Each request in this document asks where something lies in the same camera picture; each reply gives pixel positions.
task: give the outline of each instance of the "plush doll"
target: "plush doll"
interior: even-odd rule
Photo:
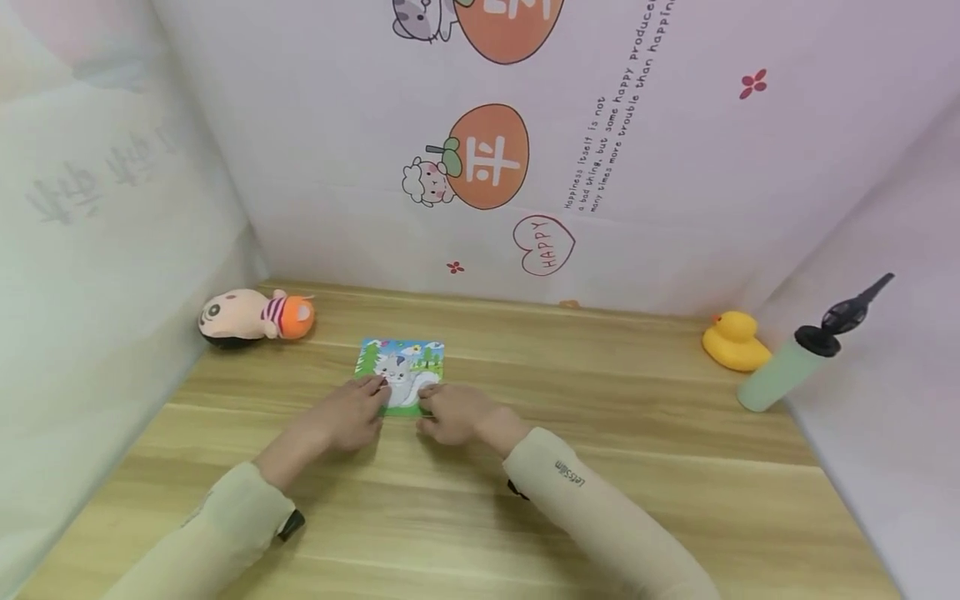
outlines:
[[[200,332],[223,350],[245,348],[263,337],[297,340],[313,326],[312,298],[274,290],[268,299],[256,290],[231,290],[206,303]]]

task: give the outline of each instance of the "wooden table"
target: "wooden table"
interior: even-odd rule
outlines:
[[[737,404],[741,375],[703,353],[704,323],[278,285],[316,295],[314,332],[208,352],[21,598],[98,598],[226,470],[351,377],[368,336],[444,341],[447,380],[482,387],[566,439],[676,535],[726,598],[899,597],[789,414]],[[292,495],[306,528],[224,597],[611,597],[505,484],[480,448],[426,444],[411,420],[390,419],[376,448],[302,476]]]

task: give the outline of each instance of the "red flower sticker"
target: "red flower sticker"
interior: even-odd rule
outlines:
[[[740,100],[744,100],[754,93],[754,91],[763,91],[767,88],[767,83],[763,81],[763,78],[767,76],[766,69],[760,69],[756,72],[756,75],[745,75],[740,82],[744,85],[743,91],[740,92]]]

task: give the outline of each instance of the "spray bottle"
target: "spray bottle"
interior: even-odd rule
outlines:
[[[803,383],[827,360],[840,352],[836,336],[853,331],[867,318],[867,308],[880,290],[890,283],[888,273],[850,300],[834,304],[820,326],[803,325],[781,346],[765,365],[756,370],[736,391],[744,408],[761,413]]]

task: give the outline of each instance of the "yellow rubber duck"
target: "yellow rubber duck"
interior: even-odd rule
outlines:
[[[703,344],[713,360],[733,371],[756,371],[770,360],[770,350],[756,338],[756,319],[736,310],[713,317]]]

